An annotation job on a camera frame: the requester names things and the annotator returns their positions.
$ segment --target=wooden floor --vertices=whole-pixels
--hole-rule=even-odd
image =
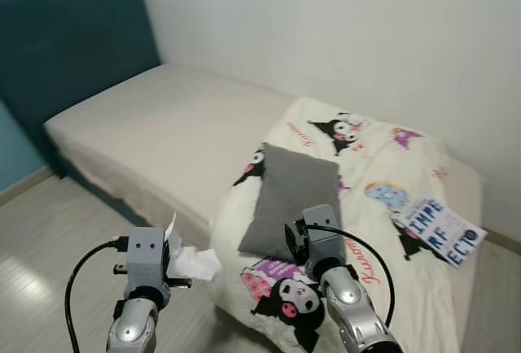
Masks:
[[[0,207],[0,351],[71,351],[63,316],[68,275],[90,248],[129,227],[67,179],[49,178]],[[84,353],[105,351],[112,309],[125,288],[112,265],[123,260],[106,250],[77,278],[72,315]],[[463,352],[519,353],[521,257],[486,242],[472,302]],[[157,334],[159,353],[278,352],[263,336],[215,310],[202,284],[173,292]]]

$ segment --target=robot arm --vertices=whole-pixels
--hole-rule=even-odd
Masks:
[[[191,280],[168,278],[169,243],[158,228],[134,228],[127,246],[127,264],[116,265],[114,274],[126,274],[124,299],[114,310],[107,339],[109,353],[152,353],[159,311],[170,300],[171,287],[191,287]]]
[[[344,241],[337,234],[308,230],[306,225],[339,229],[333,208],[321,205],[303,211],[295,229],[286,227],[286,241],[298,264],[320,281],[327,311],[339,326],[348,353],[402,353],[395,338],[374,312],[366,289],[354,269],[346,265]]]

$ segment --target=teal upholstered headboard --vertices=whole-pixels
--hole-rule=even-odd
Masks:
[[[43,124],[159,64],[143,0],[0,0],[0,97],[60,175]]]

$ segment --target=pillow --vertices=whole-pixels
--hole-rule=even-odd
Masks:
[[[239,251],[293,261],[284,225],[302,217],[306,208],[329,204],[341,221],[339,165],[280,147],[265,145],[262,186],[253,222]]]

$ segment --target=blanket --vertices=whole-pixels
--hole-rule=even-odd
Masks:
[[[296,100],[264,142],[338,164],[341,224],[386,260],[396,289],[390,330],[404,352],[458,352],[448,265],[393,219],[419,195],[444,202],[441,173],[449,158],[443,146],[425,133],[309,98]],[[210,286],[211,298],[284,352],[343,352],[317,283],[302,267],[238,251],[265,174],[259,151],[211,223],[211,247],[223,265]],[[389,293],[383,270],[356,242],[345,245],[348,262],[385,318]]]

